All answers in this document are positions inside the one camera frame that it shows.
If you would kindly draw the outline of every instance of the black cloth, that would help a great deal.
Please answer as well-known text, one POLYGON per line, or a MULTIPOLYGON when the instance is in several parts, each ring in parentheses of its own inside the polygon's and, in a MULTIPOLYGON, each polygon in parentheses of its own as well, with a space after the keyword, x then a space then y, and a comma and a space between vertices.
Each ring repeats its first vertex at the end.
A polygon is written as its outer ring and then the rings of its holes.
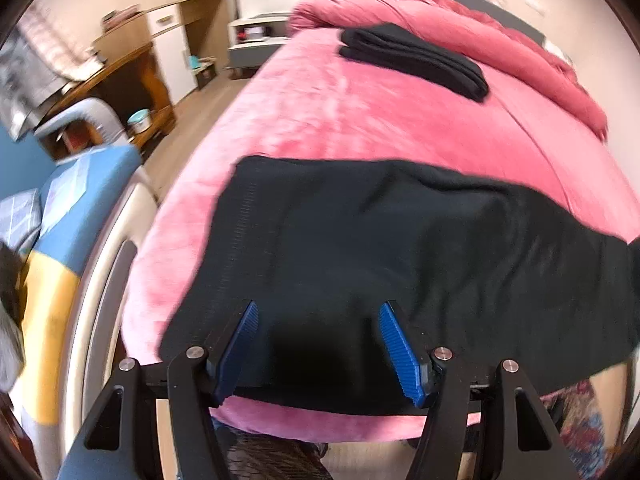
POLYGON ((480 67, 469 58, 418 38, 395 23, 368 28, 346 28, 346 45, 338 53, 348 59, 398 70, 482 102, 489 85, 480 67))
POLYGON ((378 310, 397 300, 427 346, 516 359, 540 394, 638 343, 634 245, 523 186, 400 160, 243 159, 166 333, 168 360, 255 300, 236 394, 337 413, 415 413, 378 310))

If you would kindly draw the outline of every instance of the pink blanket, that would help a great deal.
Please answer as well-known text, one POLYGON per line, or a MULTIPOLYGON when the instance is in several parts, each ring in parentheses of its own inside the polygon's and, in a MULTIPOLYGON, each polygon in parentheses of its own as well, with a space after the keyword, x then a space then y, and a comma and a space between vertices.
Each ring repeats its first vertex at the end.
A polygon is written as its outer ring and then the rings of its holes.
MULTIPOLYGON (((383 1, 300 3, 290 21, 297 31, 290 43, 262 67, 193 154, 132 266, 122 336, 140 362, 158 359, 164 327, 198 267, 216 200, 234 163, 247 154, 407 158, 525 184, 593 228, 626 240, 640 234, 640 205, 592 133, 604 134, 604 116, 571 81, 570 69, 453 10, 435 7, 433 15, 441 17, 436 27, 416 19, 432 12, 424 10, 433 7, 428 2, 383 1), (327 12, 334 5, 335 12, 327 12), (485 102, 345 60, 336 54, 339 30, 313 28, 340 20, 368 25, 381 18, 476 55, 491 89, 485 102), (434 33, 438 27, 442 37, 434 33), (532 67, 544 76, 531 73, 532 67)), ((246 431, 315 442, 412 438, 424 425, 420 416, 339 415, 239 397, 227 399, 214 414, 246 431)))

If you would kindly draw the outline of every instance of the drawer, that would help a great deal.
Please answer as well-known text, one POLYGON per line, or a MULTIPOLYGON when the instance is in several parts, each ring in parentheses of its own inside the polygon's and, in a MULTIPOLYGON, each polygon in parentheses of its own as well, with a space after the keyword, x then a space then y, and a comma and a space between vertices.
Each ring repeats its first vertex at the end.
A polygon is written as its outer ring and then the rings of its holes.
POLYGON ((169 5, 151 10, 146 14, 146 21, 149 25, 149 32, 154 36, 168 28, 180 25, 180 9, 178 5, 169 5))

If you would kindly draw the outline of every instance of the storage box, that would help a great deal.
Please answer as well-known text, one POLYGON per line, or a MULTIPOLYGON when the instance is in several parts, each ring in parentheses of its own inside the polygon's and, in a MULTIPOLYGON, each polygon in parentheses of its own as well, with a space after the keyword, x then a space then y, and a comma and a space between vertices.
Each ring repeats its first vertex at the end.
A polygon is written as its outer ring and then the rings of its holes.
POLYGON ((216 72, 216 64, 214 62, 209 62, 200 68, 197 68, 193 71, 196 76, 196 81, 198 83, 198 89, 202 90, 215 76, 218 74, 216 72))

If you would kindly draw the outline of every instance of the pink duvet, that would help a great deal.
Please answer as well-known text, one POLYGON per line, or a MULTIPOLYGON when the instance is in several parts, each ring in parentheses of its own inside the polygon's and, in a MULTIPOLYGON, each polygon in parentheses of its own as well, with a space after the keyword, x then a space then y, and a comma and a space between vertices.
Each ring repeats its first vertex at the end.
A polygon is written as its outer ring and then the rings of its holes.
MULTIPOLYGON (((216 199, 234 163, 407 158, 533 187, 585 224, 631 240, 640 205, 603 146, 606 118, 575 74, 515 31, 437 0, 304 0, 294 33, 203 140, 166 197, 131 269, 122 336, 142 364, 190 286, 216 199), (478 62, 477 104, 423 79, 336 54, 339 27, 395 22, 478 62)), ((420 416, 354 416, 230 397, 213 410, 236 428, 315 442, 398 440, 420 416)))

